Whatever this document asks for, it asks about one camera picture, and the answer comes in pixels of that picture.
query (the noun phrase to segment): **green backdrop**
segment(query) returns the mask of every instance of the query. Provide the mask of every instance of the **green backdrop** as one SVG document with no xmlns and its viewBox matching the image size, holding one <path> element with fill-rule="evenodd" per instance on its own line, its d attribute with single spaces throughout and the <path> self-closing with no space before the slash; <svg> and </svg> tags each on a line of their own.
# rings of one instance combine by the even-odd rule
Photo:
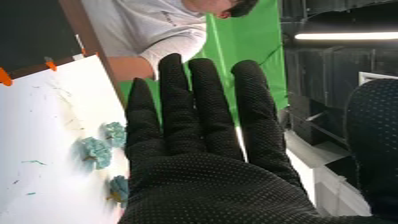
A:
<svg viewBox="0 0 398 224">
<path fill-rule="evenodd" d="M 285 108 L 288 98 L 278 0 L 260 0 L 254 12 L 244 18 L 219 20 L 214 16 L 208 16 L 208 42 L 196 57 L 210 58 L 215 61 L 235 120 L 238 116 L 235 78 L 230 70 L 242 60 L 251 59 L 260 63 L 269 78 L 278 108 Z M 148 84 L 159 107 L 159 83 L 148 80 Z M 121 83 L 121 89 L 128 99 L 132 82 Z"/>
</svg>

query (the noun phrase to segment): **finger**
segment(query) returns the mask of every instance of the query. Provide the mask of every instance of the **finger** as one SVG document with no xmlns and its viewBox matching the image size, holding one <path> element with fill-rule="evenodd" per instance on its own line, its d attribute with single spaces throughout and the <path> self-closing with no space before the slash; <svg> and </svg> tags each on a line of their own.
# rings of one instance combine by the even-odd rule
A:
<svg viewBox="0 0 398 224">
<path fill-rule="evenodd" d="M 160 61 L 160 99 L 167 150 L 173 155 L 203 152 L 194 95 L 178 54 L 169 55 Z"/>
<path fill-rule="evenodd" d="M 256 62 L 240 62 L 233 68 L 233 74 L 249 163 L 263 167 L 292 185 L 302 188 L 299 174 L 286 155 L 276 103 Z"/>
<path fill-rule="evenodd" d="M 196 59 L 189 65 L 208 152 L 244 161 L 215 64 L 208 59 Z"/>
<path fill-rule="evenodd" d="M 347 142 L 359 168 L 359 188 L 372 213 L 397 219 L 398 211 L 398 80 L 368 82 L 347 107 Z"/>
<path fill-rule="evenodd" d="M 146 159 L 166 155 L 153 96 L 143 79 L 135 79 L 134 81 L 127 119 L 127 157 L 130 161 L 141 162 Z"/>
</svg>

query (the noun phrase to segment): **teal flower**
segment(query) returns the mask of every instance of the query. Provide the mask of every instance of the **teal flower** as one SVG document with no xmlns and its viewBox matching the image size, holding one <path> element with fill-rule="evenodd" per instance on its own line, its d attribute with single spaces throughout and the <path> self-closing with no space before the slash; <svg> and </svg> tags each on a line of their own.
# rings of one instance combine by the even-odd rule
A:
<svg viewBox="0 0 398 224">
<path fill-rule="evenodd" d="M 127 144 L 127 130 L 119 122 L 105 125 L 107 139 L 116 148 L 123 148 Z"/>
<path fill-rule="evenodd" d="M 128 207 L 128 180 L 125 176 L 118 176 L 111 181 L 111 197 L 121 203 L 121 207 Z"/>
<path fill-rule="evenodd" d="M 95 138 L 86 138 L 82 140 L 82 145 L 86 147 L 87 151 L 87 160 L 95 160 L 96 162 L 96 169 L 102 170 L 109 167 L 111 165 L 111 160 L 112 160 L 112 152 L 111 152 L 111 146 L 107 143 Z"/>
</svg>

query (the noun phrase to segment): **white paper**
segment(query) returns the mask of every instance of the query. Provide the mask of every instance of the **white paper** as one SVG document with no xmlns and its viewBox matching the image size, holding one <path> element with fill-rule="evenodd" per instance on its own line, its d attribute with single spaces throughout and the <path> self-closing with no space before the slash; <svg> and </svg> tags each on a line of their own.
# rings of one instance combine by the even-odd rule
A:
<svg viewBox="0 0 398 224">
<path fill-rule="evenodd" d="M 96 171 L 75 144 L 112 122 L 125 110 L 96 56 L 0 86 L 0 223 L 118 223 L 107 180 L 128 174 L 125 152 Z"/>
</svg>

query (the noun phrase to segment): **black glove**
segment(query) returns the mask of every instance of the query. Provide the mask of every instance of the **black glove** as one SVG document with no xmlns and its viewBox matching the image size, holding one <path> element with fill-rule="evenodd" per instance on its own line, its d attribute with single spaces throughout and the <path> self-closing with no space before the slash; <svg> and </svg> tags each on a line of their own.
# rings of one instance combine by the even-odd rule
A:
<svg viewBox="0 0 398 224">
<path fill-rule="evenodd" d="M 121 224 L 390 223 L 318 216 L 286 156 L 265 75 L 253 61 L 233 68 L 249 163 L 238 146 L 222 85 L 210 60 L 160 62 L 164 128 L 146 82 L 134 83 L 128 117 L 130 201 Z"/>
<path fill-rule="evenodd" d="M 398 222 L 398 80 L 377 80 L 356 90 L 347 139 L 372 213 Z"/>
</svg>

